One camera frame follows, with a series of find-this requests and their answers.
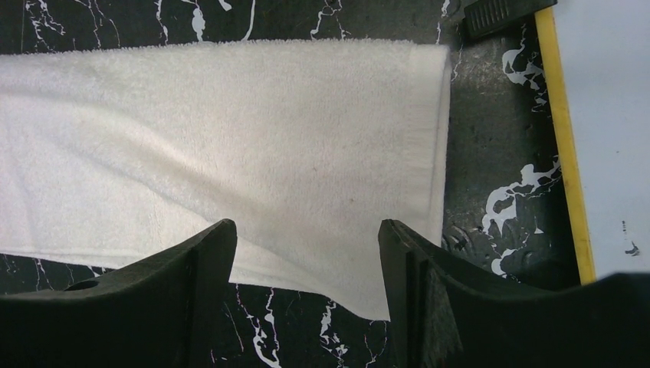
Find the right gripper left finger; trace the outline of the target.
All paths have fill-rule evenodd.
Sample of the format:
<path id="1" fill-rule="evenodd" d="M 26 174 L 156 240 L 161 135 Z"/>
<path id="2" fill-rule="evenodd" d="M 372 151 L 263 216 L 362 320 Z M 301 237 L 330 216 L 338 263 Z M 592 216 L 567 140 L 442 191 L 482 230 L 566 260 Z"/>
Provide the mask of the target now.
<path id="1" fill-rule="evenodd" d="M 207 367 L 238 237 L 224 219 L 124 268 L 1 298 L 3 367 Z"/>

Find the cream white towel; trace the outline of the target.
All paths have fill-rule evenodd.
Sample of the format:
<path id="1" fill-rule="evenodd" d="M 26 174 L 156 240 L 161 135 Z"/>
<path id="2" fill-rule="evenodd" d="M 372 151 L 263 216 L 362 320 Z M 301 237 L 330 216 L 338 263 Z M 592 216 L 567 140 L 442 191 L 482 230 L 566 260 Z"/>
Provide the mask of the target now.
<path id="1" fill-rule="evenodd" d="M 231 219 L 231 282 L 386 320 L 379 227 L 440 239 L 450 89 L 408 41 L 4 55 L 1 251 L 118 269 Z"/>

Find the whiteboard with wooden frame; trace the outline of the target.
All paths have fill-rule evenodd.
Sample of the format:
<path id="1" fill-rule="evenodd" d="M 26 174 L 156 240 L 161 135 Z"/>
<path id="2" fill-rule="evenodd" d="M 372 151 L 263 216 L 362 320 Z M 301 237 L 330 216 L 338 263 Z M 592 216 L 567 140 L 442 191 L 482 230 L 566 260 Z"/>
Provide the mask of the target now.
<path id="1" fill-rule="evenodd" d="M 649 270 L 649 3 L 559 1 L 535 15 L 584 284 Z"/>

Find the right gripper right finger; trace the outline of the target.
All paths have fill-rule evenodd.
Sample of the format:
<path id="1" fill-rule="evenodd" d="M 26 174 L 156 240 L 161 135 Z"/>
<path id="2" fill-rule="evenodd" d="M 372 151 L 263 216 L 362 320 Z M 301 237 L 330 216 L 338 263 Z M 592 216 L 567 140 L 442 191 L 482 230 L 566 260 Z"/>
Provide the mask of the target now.
<path id="1" fill-rule="evenodd" d="M 649 276 L 565 291 L 499 277 L 387 219 L 378 234 L 399 367 L 647 367 Z"/>

